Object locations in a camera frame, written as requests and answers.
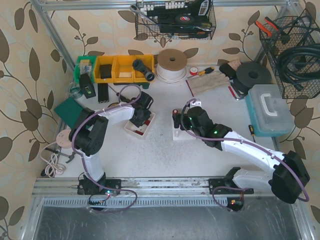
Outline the beige work glove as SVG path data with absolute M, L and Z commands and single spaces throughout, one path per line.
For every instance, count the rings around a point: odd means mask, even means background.
M 193 97 L 202 93 L 213 91 L 221 87 L 229 87 L 230 79 L 221 71 L 213 71 L 202 76 L 186 80 L 187 86 Z

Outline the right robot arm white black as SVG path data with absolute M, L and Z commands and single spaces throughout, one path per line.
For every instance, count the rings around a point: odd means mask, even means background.
M 292 150 L 283 153 L 250 141 L 230 127 L 214 123 L 200 106 L 186 104 L 181 112 L 174 109 L 172 120 L 175 127 L 208 147 L 235 154 L 262 170 L 259 173 L 234 167 L 231 175 L 224 178 L 226 189 L 270 191 L 288 204 L 309 201 L 306 185 L 310 175 L 298 153 Z

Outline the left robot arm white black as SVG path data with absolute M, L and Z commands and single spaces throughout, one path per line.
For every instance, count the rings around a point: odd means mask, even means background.
M 93 183 L 99 183 L 106 177 L 101 165 L 99 151 L 103 146 L 107 127 L 128 120 L 128 123 L 144 134 L 141 128 L 147 128 L 154 117 L 150 111 L 154 100 L 141 92 L 137 97 L 128 99 L 117 94 L 120 102 L 114 106 L 93 111 L 84 108 L 78 116 L 69 134 L 71 147 L 80 155 L 86 177 Z

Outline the white peg base plate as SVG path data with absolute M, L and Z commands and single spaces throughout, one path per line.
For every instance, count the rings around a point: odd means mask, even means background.
M 174 121 L 172 117 L 172 138 L 174 141 L 189 141 L 189 140 L 195 140 L 196 138 L 194 136 L 191 136 L 188 134 L 184 128 L 180 124 L 180 128 L 175 129 L 174 128 Z

